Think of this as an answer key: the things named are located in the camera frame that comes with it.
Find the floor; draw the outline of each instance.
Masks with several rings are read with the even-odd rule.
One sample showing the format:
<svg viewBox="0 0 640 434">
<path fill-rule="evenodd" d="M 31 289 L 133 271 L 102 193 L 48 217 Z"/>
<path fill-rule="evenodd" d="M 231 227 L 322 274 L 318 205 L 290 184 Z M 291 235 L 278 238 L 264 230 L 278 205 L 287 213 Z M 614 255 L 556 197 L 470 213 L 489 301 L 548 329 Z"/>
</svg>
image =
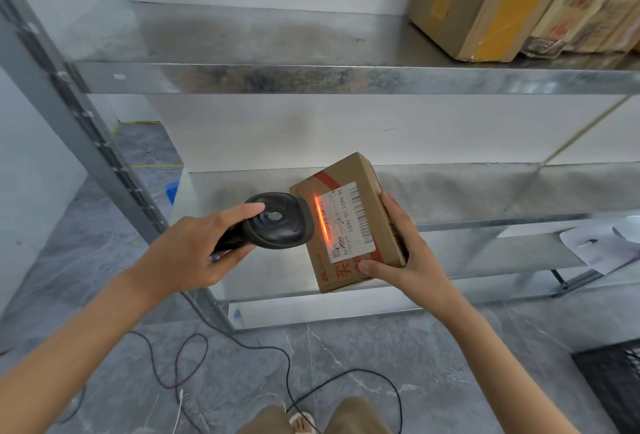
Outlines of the floor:
<svg viewBox="0 0 640 434">
<path fill-rule="evenodd" d="M 179 178 L 180 158 L 160 124 L 124 124 L 121 149 L 165 216 L 164 185 Z M 0 323 L 0 371 L 5 372 L 73 316 L 146 244 L 104 193 L 87 178 Z M 481 313 L 532 377 L 580 429 L 614 433 L 612 422 L 579 374 L 570 353 L 640 337 L 640 286 L 604 287 L 558 300 L 493 303 Z M 148 314 L 137 331 L 154 345 L 159 374 L 173 381 L 173 361 L 193 332 L 209 338 L 207 361 L 185 385 L 185 406 L 203 432 L 234 432 L 262 407 L 286 401 L 285 359 L 275 351 L 246 351 L 210 332 L 180 296 Z M 239 335 L 253 345 L 274 345 L 292 355 L 294 395 L 350 367 L 387 375 L 401 392 L 404 429 L 413 433 L 497 433 L 460 351 L 427 313 L 406 313 L 275 328 Z M 180 362 L 185 375 L 204 352 L 189 344 Z M 368 399 L 394 431 L 399 418 L 390 387 L 366 374 L 334 382 L 304 407 L 326 425 L 341 398 Z M 127 335 L 87 384 L 73 420 L 50 433 L 167 433 L 177 406 L 155 381 L 146 344 Z M 178 433 L 195 430 L 181 419 Z"/>
</svg>

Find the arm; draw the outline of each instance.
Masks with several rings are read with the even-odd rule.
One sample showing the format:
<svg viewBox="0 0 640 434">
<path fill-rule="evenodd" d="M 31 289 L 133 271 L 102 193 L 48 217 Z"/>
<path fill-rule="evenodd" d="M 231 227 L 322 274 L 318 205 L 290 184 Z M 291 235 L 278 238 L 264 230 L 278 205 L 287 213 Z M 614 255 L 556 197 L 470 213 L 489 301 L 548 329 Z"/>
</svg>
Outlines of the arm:
<svg viewBox="0 0 640 434">
<path fill-rule="evenodd" d="M 384 192 L 380 197 L 404 238 L 409 261 L 404 269 L 397 269 L 363 260 L 360 270 L 396 286 L 442 322 L 460 346 L 506 433 L 577 433 L 489 323 L 451 283 L 411 218 L 396 200 Z"/>
<path fill-rule="evenodd" d="M 216 284 L 254 246 L 211 262 L 224 231 L 264 209 L 242 204 L 204 218 L 182 218 L 84 309 L 0 379 L 3 432 L 43 433 L 109 351 L 172 293 Z"/>
</svg>

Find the barcode scanner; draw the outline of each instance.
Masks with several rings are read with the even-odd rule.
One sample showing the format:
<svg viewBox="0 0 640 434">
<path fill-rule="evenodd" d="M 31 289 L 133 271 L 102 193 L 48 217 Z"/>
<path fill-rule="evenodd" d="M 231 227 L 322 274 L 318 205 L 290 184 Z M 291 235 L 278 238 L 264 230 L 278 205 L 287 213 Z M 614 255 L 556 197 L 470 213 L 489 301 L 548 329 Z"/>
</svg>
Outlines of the barcode scanner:
<svg viewBox="0 0 640 434">
<path fill-rule="evenodd" d="M 264 203 L 255 217 L 242 220 L 222 234 L 213 252 L 233 250 L 246 244 L 285 249 L 306 244 L 314 236 L 314 219 L 307 202 L 289 193 L 260 193 L 245 203 Z"/>
</svg>

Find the foot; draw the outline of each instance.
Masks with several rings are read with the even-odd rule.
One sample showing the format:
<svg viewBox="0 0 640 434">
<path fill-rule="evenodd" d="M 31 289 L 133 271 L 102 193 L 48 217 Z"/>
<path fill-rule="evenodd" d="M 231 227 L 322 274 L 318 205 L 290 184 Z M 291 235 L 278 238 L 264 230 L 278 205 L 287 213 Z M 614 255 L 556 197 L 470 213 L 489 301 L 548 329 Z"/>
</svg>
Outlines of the foot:
<svg viewBox="0 0 640 434">
<path fill-rule="evenodd" d="M 315 419 L 308 412 L 303 412 L 303 414 L 304 417 L 298 412 L 297 414 L 293 414 L 292 418 L 289 419 L 289 423 L 293 427 L 293 432 L 296 434 L 317 434 L 314 427 L 309 424 L 309 421 L 311 421 L 315 426 Z"/>
</svg>

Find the barcode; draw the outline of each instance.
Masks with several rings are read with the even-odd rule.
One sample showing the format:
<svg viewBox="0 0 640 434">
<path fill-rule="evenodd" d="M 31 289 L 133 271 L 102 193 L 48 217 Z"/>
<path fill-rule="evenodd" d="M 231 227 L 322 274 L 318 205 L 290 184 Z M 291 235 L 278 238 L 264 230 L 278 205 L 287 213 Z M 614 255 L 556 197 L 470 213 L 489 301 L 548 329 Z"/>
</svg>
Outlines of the barcode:
<svg viewBox="0 0 640 434">
<path fill-rule="evenodd" d="M 356 219 L 358 220 L 358 227 L 360 228 L 360 233 L 362 234 L 362 240 L 365 244 L 370 244 L 373 242 L 373 236 L 371 235 L 371 230 L 369 229 L 367 216 L 364 214 L 364 208 L 362 206 L 362 200 L 360 199 L 360 193 L 358 192 L 357 186 L 349 189 L 349 197 L 351 198 L 353 211 L 356 213 Z"/>
<path fill-rule="evenodd" d="M 320 220 L 322 220 L 322 227 L 324 228 L 324 231 L 326 232 L 326 238 L 327 240 L 329 240 L 329 242 L 331 242 L 331 229 L 327 226 L 328 221 L 326 220 L 326 212 L 324 211 L 324 203 L 318 199 L 317 200 L 318 205 L 320 205 L 320 213 L 322 214 L 322 216 L 320 217 Z"/>
<path fill-rule="evenodd" d="M 394 234 L 394 238 L 396 239 L 396 243 L 400 248 L 400 252 L 402 252 L 402 255 L 405 259 L 408 259 L 409 251 L 406 249 L 406 245 L 404 245 L 404 240 L 402 239 L 402 237 L 400 237 L 400 234 L 398 234 L 398 231 L 396 230 L 396 227 L 393 223 L 389 223 L 389 228 L 391 228 L 391 233 Z"/>
</svg>

